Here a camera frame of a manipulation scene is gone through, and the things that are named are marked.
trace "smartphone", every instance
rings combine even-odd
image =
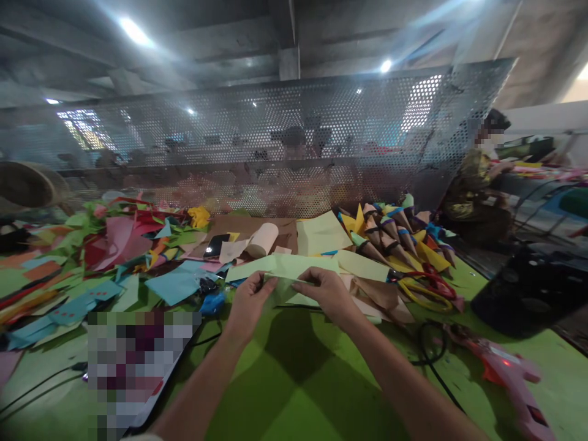
[[[221,255],[221,247],[223,242],[228,242],[231,238],[230,234],[214,236],[206,246],[206,252],[202,256],[205,260],[214,259]]]

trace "ceiling light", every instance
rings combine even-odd
[[[130,39],[135,43],[142,46],[151,45],[151,40],[145,35],[145,33],[137,26],[137,24],[130,18],[123,18],[121,20],[121,26],[124,31],[129,35]]]
[[[392,67],[392,62],[390,60],[386,60],[382,63],[382,66],[380,67],[380,72],[385,74],[390,70],[390,67]]]

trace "ceiling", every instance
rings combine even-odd
[[[0,0],[0,107],[515,57],[507,109],[561,99],[587,43],[588,0]]]

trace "pink glue gun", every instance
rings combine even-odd
[[[507,389],[525,438],[532,441],[555,441],[555,435],[525,383],[538,383],[541,380],[537,365],[518,354],[509,354],[499,344],[474,335],[465,326],[445,325],[444,328],[455,343],[467,347],[482,360],[485,380]]]

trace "metal mesh screen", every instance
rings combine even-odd
[[[0,112],[5,159],[59,170],[74,207],[108,190],[213,214],[311,217],[440,203],[513,61]]]

